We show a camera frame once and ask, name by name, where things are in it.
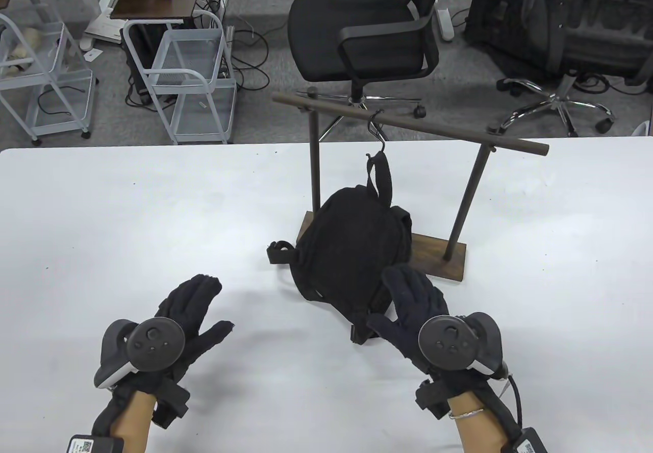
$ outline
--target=wooden base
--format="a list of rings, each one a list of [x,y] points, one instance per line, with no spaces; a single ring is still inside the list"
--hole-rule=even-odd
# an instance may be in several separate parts
[[[297,240],[301,238],[312,221],[313,212],[307,211],[299,229]],[[462,281],[465,272],[467,245],[457,243],[451,261],[445,261],[442,256],[447,248],[447,243],[448,241],[445,239],[413,234],[413,257],[410,260],[410,265],[427,275],[445,278],[446,280]]]

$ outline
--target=hand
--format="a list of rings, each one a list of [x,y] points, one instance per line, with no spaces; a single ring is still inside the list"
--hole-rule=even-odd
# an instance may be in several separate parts
[[[233,323],[222,320],[209,330],[199,334],[206,311],[222,285],[212,276],[197,275],[181,283],[159,305],[155,317],[167,317],[177,322],[186,336],[186,346],[179,359],[162,371],[130,373],[119,384],[128,383],[136,390],[153,394],[164,378],[178,383],[188,367],[216,344],[221,343],[232,331]]]
[[[429,278],[415,271],[408,264],[398,264],[383,269],[383,285],[390,290],[397,311],[397,320],[392,322],[382,314],[372,314],[367,325],[379,336],[396,347],[424,373],[434,373],[417,343],[422,325],[430,318],[448,315],[447,302]]]

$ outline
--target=chrome chair base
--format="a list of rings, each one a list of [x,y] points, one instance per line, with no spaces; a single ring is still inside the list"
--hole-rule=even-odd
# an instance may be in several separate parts
[[[304,98],[308,98],[308,92],[306,91],[297,91],[296,94],[298,96],[303,96]],[[349,104],[352,107],[355,108],[361,108],[361,110],[368,110],[367,107],[367,102],[368,101],[381,101],[383,103],[412,103],[415,104],[415,110],[413,111],[413,115],[418,118],[423,118],[426,116],[426,110],[424,107],[420,104],[421,103],[421,98],[396,98],[394,96],[363,96],[361,100],[354,101],[352,97],[348,96],[347,94],[318,94],[317,95],[318,99],[327,99],[327,100],[336,100],[336,101],[345,101],[347,104]],[[324,129],[324,131],[320,134],[319,136],[319,141],[323,141],[333,129],[338,126],[338,124],[343,120],[343,116],[338,116],[336,117],[330,124],[329,126]],[[371,126],[374,129],[376,133],[378,133],[378,136],[383,138],[383,140],[388,141],[388,137],[385,133],[383,133],[383,125],[378,124],[377,122],[371,122]]]
[[[562,82],[560,83],[558,89],[555,92],[546,92],[539,85],[535,84],[534,82],[530,82],[529,80],[526,79],[504,79],[503,82],[505,85],[508,86],[511,84],[518,84],[522,87],[529,89],[530,91],[536,94],[539,94],[540,96],[543,96],[545,99],[543,99],[538,103],[530,104],[523,108],[519,108],[518,110],[515,110],[514,112],[510,113],[510,115],[508,115],[508,117],[506,117],[501,122],[501,124],[497,126],[492,125],[488,127],[488,132],[490,133],[503,135],[504,133],[506,133],[508,128],[517,120],[533,115],[534,113],[544,112],[547,110],[555,110],[558,112],[562,124],[567,129],[567,136],[577,137],[578,132],[576,131],[576,128],[574,128],[573,126],[573,122],[571,121],[571,115],[569,115],[569,109],[567,108],[567,106],[590,108],[592,110],[598,110],[602,112],[604,115],[606,115],[607,118],[600,120],[595,125],[595,129],[598,131],[598,133],[602,133],[602,134],[607,133],[607,131],[610,130],[610,128],[614,124],[615,118],[613,112],[611,112],[611,110],[606,108],[604,105],[599,103],[586,103],[584,101],[574,101],[569,99],[569,91],[571,90],[571,87],[574,85],[574,82],[576,82],[576,77],[573,77],[571,75],[565,75],[563,77]]]

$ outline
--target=black backpack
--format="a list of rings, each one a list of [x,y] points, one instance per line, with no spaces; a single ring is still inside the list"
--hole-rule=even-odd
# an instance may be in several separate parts
[[[390,306],[383,268],[408,262],[412,243],[410,214],[390,207],[385,154],[368,157],[367,186],[336,191],[314,214],[297,247],[279,241],[268,248],[271,264],[290,264],[305,299],[331,304],[352,323],[351,340],[357,344],[375,336],[366,325],[369,313],[385,313]],[[378,192],[370,177],[373,167]]]

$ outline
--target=vr controller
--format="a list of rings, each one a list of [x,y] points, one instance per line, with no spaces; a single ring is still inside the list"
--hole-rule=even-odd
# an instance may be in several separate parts
[[[499,326],[486,313],[432,317],[422,325],[417,342],[439,369],[475,369],[495,380],[508,378]]]
[[[186,345],[184,330],[174,320],[154,317],[141,324],[121,319],[102,338],[96,388],[112,388],[129,373],[159,371],[179,359]]]

